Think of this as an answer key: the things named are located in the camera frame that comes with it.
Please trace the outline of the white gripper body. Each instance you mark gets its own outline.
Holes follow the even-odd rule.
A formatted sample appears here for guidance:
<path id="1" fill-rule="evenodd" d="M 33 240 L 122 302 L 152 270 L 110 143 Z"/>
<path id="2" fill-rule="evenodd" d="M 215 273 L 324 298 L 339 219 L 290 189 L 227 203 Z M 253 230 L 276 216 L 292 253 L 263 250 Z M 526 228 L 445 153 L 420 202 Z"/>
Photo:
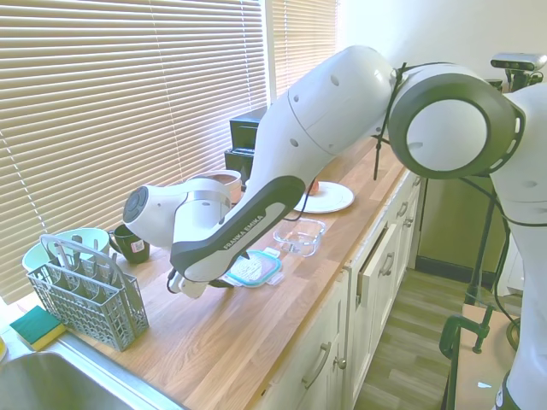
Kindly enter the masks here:
<path id="1" fill-rule="evenodd" d="M 191 299 L 197 299 L 203 295 L 208 285 L 209 284 L 207 282 L 193 282 L 187 278 L 181 278 L 177 284 L 177 287 L 180 293 L 190 297 Z"/>

